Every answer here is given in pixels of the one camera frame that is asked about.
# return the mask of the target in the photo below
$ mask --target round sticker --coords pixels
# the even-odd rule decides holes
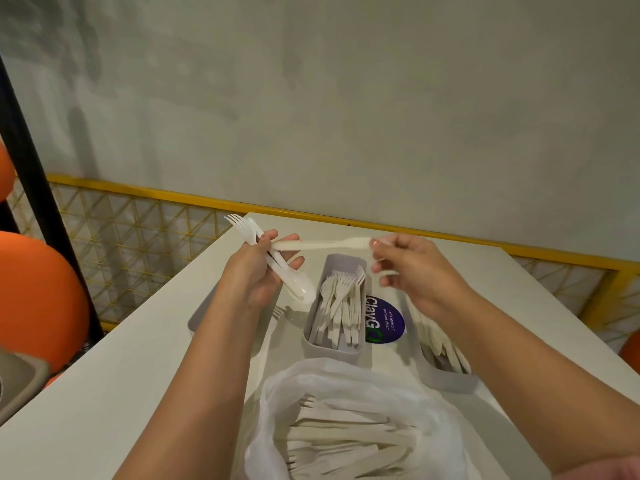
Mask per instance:
[[[404,333],[404,318],[391,303],[367,295],[365,299],[365,323],[367,342],[388,344],[395,342]]]

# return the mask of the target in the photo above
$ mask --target plastic bag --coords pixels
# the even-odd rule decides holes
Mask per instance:
[[[374,404],[382,414],[412,424],[426,435],[412,454],[421,477],[467,478],[460,427],[435,398],[399,386],[377,372],[320,358],[303,360],[265,380],[253,440],[244,454],[250,480],[288,480],[287,466],[273,443],[275,418],[305,394]]]

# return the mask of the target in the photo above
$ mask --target orange chair backrest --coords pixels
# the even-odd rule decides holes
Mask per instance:
[[[2,141],[0,141],[0,202],[4,202],[13,190],[15,183],[15,170],[9,160],[9,154]]]
[[[82,347],[89,307],[69,263],[30,237],[0,232],[0,347],[57,372]]]
[[[627,339],[620,350],[620,357],[627,362],[631,368],[640,374],[640,330],[636,330]]]

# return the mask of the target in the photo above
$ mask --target black pole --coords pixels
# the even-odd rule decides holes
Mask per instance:
[[[6,200],[0,202],[0,230],[20,234],[20,229],[18,224],[15,223],[9,202]]]
[[[51,193],[47,176],[42,168],[36,147],[31,139],[27,122],[22,115],[20,104],[13,92],[9,74],[6,72],[4,62],[0,56],[0,136],[9,158],[13,162],[15,171],[20,178],[29,205],[38,221],[38,225],[44,236],[44,240],[53,249],[57,250],[68,261],[76,272],[76,275],[87,295],[89,301],[89,342],[98,343],[104,333],[100,326],[100,320],[95,312],[91,296],[71,241],[62,222],[58,206]]]

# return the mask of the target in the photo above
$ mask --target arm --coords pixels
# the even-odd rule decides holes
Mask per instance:
[[[280,284],[264,258],[276,236],[268,231],[229,259],[178,371],[115,480],[229,477],[258,316]],[[291,266],[302,263],[299,257]]]
[[[436,245],[410,235],[374,241],[381,286],[404,290],[460,347],[555,474],[640,453],[640,406],[473,291]]]

